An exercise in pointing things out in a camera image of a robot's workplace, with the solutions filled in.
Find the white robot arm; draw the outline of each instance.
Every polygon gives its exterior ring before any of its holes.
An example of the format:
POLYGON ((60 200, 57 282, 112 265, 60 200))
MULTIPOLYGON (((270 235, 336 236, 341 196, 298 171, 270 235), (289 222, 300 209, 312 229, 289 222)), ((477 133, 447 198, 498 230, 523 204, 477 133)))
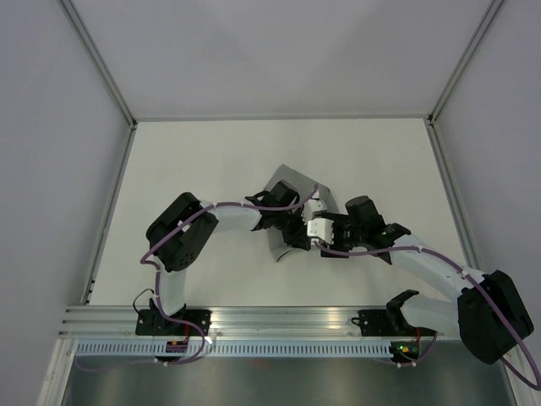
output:
POLYGON ((465 275, 489 292, 521 338, 532 333, 533 324, 520 295, 504 272, 486 275, 466 266, 461 273, 457 272, 450 263, 427 255, 431 249, 426 250, 428 246, 407 228, 397 223, 386 224, 368 196, 348 201, 347 214, 326 209, 315 191, 300 201, 299 194, 285 181, 240 202, 216 205, 197 200, 190 193, 180 195, 146 233, 149 252, 154 253, 165 270, 159 286, 165 314, 179 317, 185 308, 186 268, 197 259, 212 233, 276 228, 288 246, 310 250, 317 245, 326 258, 355 256, 352 249, 364 247, 371 255, 411 272, 445 295, 448 301, 429 299, 408 290, 392 299, 387 304, 387 314, 396 335, 404 328, 425 327, 460 336, 472 354, 489 364, 512 349, 516 340, 465 275), (186 222, 189 224, 180 231, 179 224, 186 222))

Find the perforated strip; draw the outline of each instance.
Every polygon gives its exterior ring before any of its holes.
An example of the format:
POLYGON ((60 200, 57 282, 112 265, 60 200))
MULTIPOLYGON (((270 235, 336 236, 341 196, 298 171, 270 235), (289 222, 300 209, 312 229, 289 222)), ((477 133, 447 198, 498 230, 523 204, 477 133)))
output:
MULTIPOLYGON (((245 358, 388 358, 391 343, 325 342, 325 341, 219 341, 205 345, 204 354, 215 357, 245 358)), ((175 356, 166 351, 167 343, 157 340, 81 340, 77 347, 79 356, 128 355, 175 356)), ((195 354, 199 348, 196 340, 188 344, 184 356, 195 354)))

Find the cable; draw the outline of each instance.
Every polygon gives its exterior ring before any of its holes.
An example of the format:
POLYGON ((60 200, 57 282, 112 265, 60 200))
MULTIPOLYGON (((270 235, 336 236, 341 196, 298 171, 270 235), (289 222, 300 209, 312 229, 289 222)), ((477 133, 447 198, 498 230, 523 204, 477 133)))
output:
POLYGON ((415 327, 415 330, 417 331, 417 339, 415 340, 415 346, 419 348, 419 353, 421 352, 420 351, 420 348, 421 348, 421 329, 419 327, 415 327))
MULTIPOLYGON (((462 267, 455 263, 453 260, 447 258, 445 255, 439 253, 438 251, 430 250, 428 248, 419 248, 415 246, 402 246, 402 247, 390 247, 390 248, 383 248, 379 250, 370 250, 370 251, 354 251, 354 252, 343 252, 338 250, 332 250, 330 248, 326 248, 320 243, 315 243, 315 246, 318 247, 320 250, 327 252, 329 254, 333 255, 341 255, 341 256, 365 256, 365 255, 377 255, 377 254, 383 254, 385 252, 394 252, 394 251, 417 251, 422 252, 428 255, 435 256, 436 258, 440 259, 441 261, 444 261, 447 265, 451 266, 453 269, 455 269, 456 272, 462 274, 464 278, 469 281, 483 296, 483 298, 487 301, 492 311, 496 314, 498 319, 500 319, 501 323, 504 325, 505 329, 511 334, 513 339, 516 341, 516 344, 518 344, 519 348, 524 353, 524 356, 526 357, 527 362, 530 364, 530 368, 532 369, 533 375, 535 376, 536 383, 533 383, 529 381, 519 370, 517 370, 507 359, 501 358, 501 362, 509 368, 509 370, 515 374, 515 376, 520 379, 523 383, 531 387, 532 389, 536 391, 541 391, 541 372, 539 371, 539 368, 537 364, 535 363, 535 359, 533 359, 532 354, 527 349, 526 344, 522 341, 518 333, 516 332, 515 328, 511 325, 511 323, 505 318, 504 314, 501 312, 498 305, 492 300, 492 298, 489 296, 489 294, 484 290, 484 288, 478 284, 478 282, 473 279, 470 275, 466 273, 462 273, 462 267)), ((419 358, 419 360, 423 359, 424 356, 429 352, 429 350, 432 348, 432 344, 430 344, 430 347, 427 349, 425 354, 419 358)))
POLYGON ((418 363, 419 360, 421 359, 421 354, 423 353, 422 349, 421 349, 421 340, 419 339, 419 341, 417 342, 417 345, 418 345, 418 355, 417 355, 417 358, 410 358, 408 357, 407 355, 405 354, 401 354, 402 357, 404 357, 405 359, 409 359, 410 361, 412 362, 415 362, 415 363, 418 363))
POLYGON ((97 368, 89 368, 88 366, 83 366, 79 362, 79 357, 74 357, 74 365, 77 367, 78 370, 82 370, 83 372, 104 372, 106 370, 116 370, 117 368, 122 368, 123 366, 130 366, 130 365, 140 365, 140 364, 154 364, 154 359, 132 359, 128 362, 122 362, 121 364, 115 364, 115 365, 106 365, 106 366, 100 366, 97 368))
POLYGON ((299 207, 304 206, 304 204, 307 203, 308 200, 314 197, 317 191, 318 191, 318 185, 316 184, 314 186, 314 189, 304 199, 302 199, 298 203, 295 203, 294 205, 283 206, 283 207, 263 207, 263 206, 245 205, 244 203, 241 203, 239 201, 223 201, 222 203, 216 203, 215 205, 204 207, 201 210, 195 212, 190 217, 188 217, 186 220, 184 220, 179 226, 175 227, 168 235, 166 235, 163 239, 158 241, 156 245, 150 248, 150 250, 148 250, 146 254, 144 254, 143 257, 141 258, 140 264, 152 265, 157 271, 159 271, 160 266, 156 262, 149 260, 150 256, 153 255, 156 251, 158 251, 167 241, 169 241, 169 239, 171 239, 176 234, 178 234, 183 228, 185 228, 186 226, 194 222, 194 220, 197 217, 202 216, 206 212, 213 210, 217 207, 228 207, 228 206, 229 207, 244 207, 247 209, 254 209, 258 211, 290 211, 290 210, 295 210, 299 207))
POLYGON ((138 317, 141 317, 141 313, 140 313, 139 310, 135 307, 135 302, 137 302, 137 299, 140 298, 141 295, 142 295, 143 293, 148 292, 149 290, 152 292, 152 294, 154 294, 154 289, 147 288, 147 289, 145 289, 143 292, 141 292, 140 294, 138 294, 137 296, 135 296, 134 302, 132 303, 132 307, 134 308, 135 313, 137 313, 137 316, 138 316, 138 317))

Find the white table surface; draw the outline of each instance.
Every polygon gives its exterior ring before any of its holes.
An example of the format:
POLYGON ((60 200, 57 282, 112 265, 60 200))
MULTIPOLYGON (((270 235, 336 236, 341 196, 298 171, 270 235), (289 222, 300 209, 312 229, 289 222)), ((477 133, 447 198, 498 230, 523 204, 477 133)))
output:
MULTIPOLYGON (((285 163, 331 188, 336 203, 369 195, 387 222, 463 261, 421 119, 140 123, 128 159, 92 305, 130 305, 152 286, 139 264, 145 231, 185 191, 239 200, 285 163)), ((441 298, 396 266, 364 257, 292 253, 276 263, 265 232, 213 235, 189 268, 187 303, 199 306, 384 305, 405 289, 441 298)))

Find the white wall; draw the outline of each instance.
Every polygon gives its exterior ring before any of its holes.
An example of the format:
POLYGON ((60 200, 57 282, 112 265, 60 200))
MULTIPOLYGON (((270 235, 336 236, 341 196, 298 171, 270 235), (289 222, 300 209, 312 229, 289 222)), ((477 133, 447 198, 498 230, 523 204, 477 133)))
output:
MULTIPOLYGON (((506 2, 440 119, 486 269, 508 272, 541 328, 541 2, 506 2)), ((541 362, 539 333, 528 341, 541 362)))
POLYGON ((34 404, 127 124, 54 0, 0 13, 0 398, 34 404))
POLYGON ((428 113, 490 0, 74 0, 136 118, 428 113))

